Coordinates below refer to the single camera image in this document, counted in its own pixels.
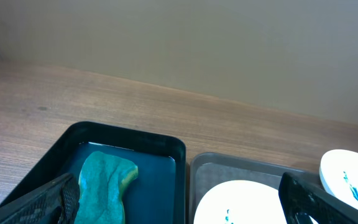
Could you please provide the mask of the green yellow sponge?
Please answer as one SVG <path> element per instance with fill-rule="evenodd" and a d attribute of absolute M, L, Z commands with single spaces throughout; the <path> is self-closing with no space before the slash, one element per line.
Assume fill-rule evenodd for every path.
<path fill-rule="evenodd" d="M 128 159 L 100 151 L 91 153 L 80 170 L 75 223 L 125 223 L 123 196 L 138 175 L 138 166 Z"/>

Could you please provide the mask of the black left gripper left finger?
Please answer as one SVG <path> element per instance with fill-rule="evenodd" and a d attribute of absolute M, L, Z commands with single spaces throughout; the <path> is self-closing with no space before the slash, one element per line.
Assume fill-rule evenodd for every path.
<path fill-rule="evenodd" d="M 73 174 L 63 174 L 0 208 L 0 224 L 73 224 L 80 203 Z"/>

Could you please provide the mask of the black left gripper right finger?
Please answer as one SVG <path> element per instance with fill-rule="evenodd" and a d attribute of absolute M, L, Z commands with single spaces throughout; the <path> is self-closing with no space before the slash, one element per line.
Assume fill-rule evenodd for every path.
<path fill-rule="evenodd" d="M 357 209 L 292 173 L 282 175 L 278 195 L 289 224 L 358 224 Z"/>

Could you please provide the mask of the white plate blue streak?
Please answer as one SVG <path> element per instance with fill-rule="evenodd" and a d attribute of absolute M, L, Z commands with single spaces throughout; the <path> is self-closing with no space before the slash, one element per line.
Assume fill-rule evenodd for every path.
<path fill-rule="evenodd" d="M 319 178 L 327 193 L 358 210 L 358 152 L 344 149 L 325 152 Z"/>

